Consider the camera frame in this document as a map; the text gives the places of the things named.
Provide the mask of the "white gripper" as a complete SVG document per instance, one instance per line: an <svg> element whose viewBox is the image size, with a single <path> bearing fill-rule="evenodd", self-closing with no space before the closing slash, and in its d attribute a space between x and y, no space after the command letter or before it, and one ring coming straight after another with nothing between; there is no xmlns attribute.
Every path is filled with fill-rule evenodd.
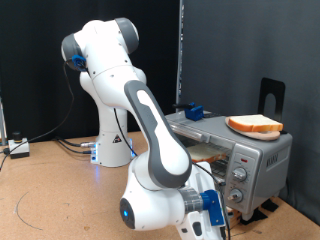
<svg viewBox="0 0 320 240"><path fill-rule="evenodd" d="M223 179L216 179L216 183L226 186ZM179 193L185 208L184 219L176 226L181 239L225 240L226 220L207 162L192 165L191 175Z"/></svg>

